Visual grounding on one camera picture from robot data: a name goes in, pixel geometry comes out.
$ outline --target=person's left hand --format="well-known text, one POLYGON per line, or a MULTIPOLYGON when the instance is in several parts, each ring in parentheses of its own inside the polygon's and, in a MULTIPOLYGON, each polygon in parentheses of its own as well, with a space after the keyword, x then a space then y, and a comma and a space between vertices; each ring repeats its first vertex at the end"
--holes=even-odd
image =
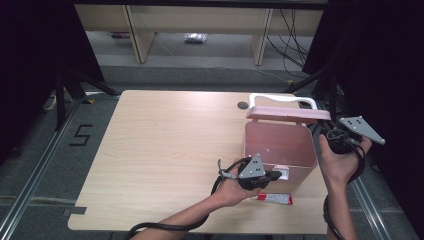
MULTIPOLYGON (((231 169, 230 173, 238 175, 240 164, 231 169)), ((221 182, 218 189, 211 197, 214 197, 221 207, 231 207, 237 205, 246 198, 254 197, 259 194, 261 189, 253 189, 252 191, 243 189, 235 179, 225 179, 221 182)))

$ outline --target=floor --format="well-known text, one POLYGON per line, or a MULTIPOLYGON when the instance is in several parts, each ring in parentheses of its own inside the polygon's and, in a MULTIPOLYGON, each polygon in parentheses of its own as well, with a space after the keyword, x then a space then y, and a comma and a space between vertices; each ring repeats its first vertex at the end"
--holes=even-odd
MULTIPOLYGON (((147 61, 140 65, 136 61, 129 39, 114 39, 107 32, 87 32, 87 35, 107 83, 120 90, 146 88, 147 86, 140 87, 140 83, 137 82, 146 81, 145 78, 148 78, 146 76, 151 78, 149 84, 154 85, 159 83, 153 80, 160 82, 163 76, 167 76, 168 82, 172 82, 172 77, 175 77, 176 73, 180 74, 179 78, 184 78, 185 75, 196 74, 197 70, 207 71, 210 74, 225 72, 232 74, 229 76, 239 81, 243 78, 250 81, 249 78, 252 76, 259 76, 264 78, 264 82, 276 81, 283 88, 287 87, 290 81, 298 82, 307 76, 300 72, 301 68, 297 64, 285 60, 278 54, 269 42, 265 48, 262 65, 255 66, 248 36, 211 34, 203 44, 188 44, 184 42, 182 33, 160 33, 155 37, 147 61), (132 76, 137 77, 129 81, 127 78, 132 76)), ((271 37, 271 41, 284 51, 285 44, 282 40, 287 42, 288 38, 271 37)), ((297 40, 305 49, 302 51, 307 51, 312 38, 297 40)), ((294 49, 288 49, 287 54, 298 63, 302 63, 297 47, 295 45, 292 47, 294 49)), ((199 75, 198 79, 194 77, 194 80, 198 80, 193 83, 194 89, 202 87, 198 86, 199 83, 206 81, 201 79, 201 76, 199 75)), ((161 87, 171 87, 169 83, 160 84, 161 87)), ((229 85, 228 90, 232 89, 243 91, 243 88, 229 85)), ((307 95, 308 92, 310 88, 299 91, 299 95, 307 95)), ((2 239, 123 239, 125 233, 122 232, 71 231, 67 228, 69 213, 73 209, 118 99, 104 97, 95 101, 95 104, 86 101, 67 103, 67 110, 72 114, 70 115, 72 120, 62 135, 54 131, 56 123, 54 107, 51 111, 47 110, 40 115, 28 137, 18 146, 19 151, 16 155, 11 156, 0 167, 1 218, 6 219, 11 214, 11 209, 16 203, 15 199, 19 199, 22 189, 31 184, 35 185, 26 208, 16 216, 17 221, 11 227, 10 235, 2 239), (83 124, 91 125, 84 129, 86 131, 84 134, 90 135, 90 141, 84 147, 72 147, 74 143, 81 143, 81 139, 75 138, 75 133, 83 124), (52 139, 58 140, 59 144, 52 145, 52 139), (52 150, 52 156, 48 156, 46 149, 52 150), (44 171, 39 178, 35 178, 33 170, 42 163, 45 164, 44 171)), ((46 108, 52 103, 53 98, 46 102, 46 108)), ((358 186, 349 187, 349 199, 361 239, 418 239, 377 171, 368 166, 361 177, 361 182, 356 185, 358 186), (377 215, 364 206, 374 208, 377 215), (373 221, 380 222, 380 225, 373 224, 373 221)), ((251 236, 250 239, 252 238, 260 239, 258 236, 251 236)), ((326 238, 323 235, 289 235, 274 236, 274 239, 326 238)))

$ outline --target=table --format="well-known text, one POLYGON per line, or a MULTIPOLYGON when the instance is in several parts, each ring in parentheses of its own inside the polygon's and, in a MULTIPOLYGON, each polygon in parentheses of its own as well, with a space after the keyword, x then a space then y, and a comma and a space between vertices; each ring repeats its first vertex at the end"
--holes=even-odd
MULTIPOLYGON (((128 231, 160 221, 210 194, 218 159, 242 157, 249 93, 125 91, 72 214, 73 230, 128 231)), ((257 104, 264 99, 257 99, 257 104)), ((297 107, 296 103, 285 104, 297 107)), ((319 168, 292 193, 292 206, 247 199, 212 213, 192 232, 325 234, 319 168)))

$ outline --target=white handle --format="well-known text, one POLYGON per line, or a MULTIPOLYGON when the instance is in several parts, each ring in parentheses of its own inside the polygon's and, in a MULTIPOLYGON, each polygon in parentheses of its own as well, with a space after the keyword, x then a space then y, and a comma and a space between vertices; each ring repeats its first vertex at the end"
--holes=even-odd
POLYGON ((274 101, 280 102, 307 102, 311 105, 312 109, 317 110, 317 104, 315 100, 307 97, 290 97, 290 96, 282 96, 282 95, 271 95, 271 94, 262 94, 262 93, 252 93, 249 96, 249 108, 255 106, 255 98, 256 97, 265 97, 274 101))

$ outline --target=forearm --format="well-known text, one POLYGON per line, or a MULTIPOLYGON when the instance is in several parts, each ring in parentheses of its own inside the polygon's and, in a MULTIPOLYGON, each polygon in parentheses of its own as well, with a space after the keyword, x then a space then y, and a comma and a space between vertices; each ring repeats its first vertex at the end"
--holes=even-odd
MULTIPOLYGON (((222 206, 219 204, 219 201, 217 201, 212 195, 205 198, 203 201, 160 221, 160 223, 170 225, 190 225, 200 221, 205 216, 221 207, 222 206)), ((186 231, 167 231, 147 228, 134 236, 132 240, 176 240, 181 239, 185 234, 187 234, 186 231)))
MULTIPOLYGON (((342 237, 346 240, 357 239, 345 186, 328 188, 328 210, 333 224, 342 237)), ((337 239, 330 229, 327 232, 329 239, 337 239)))

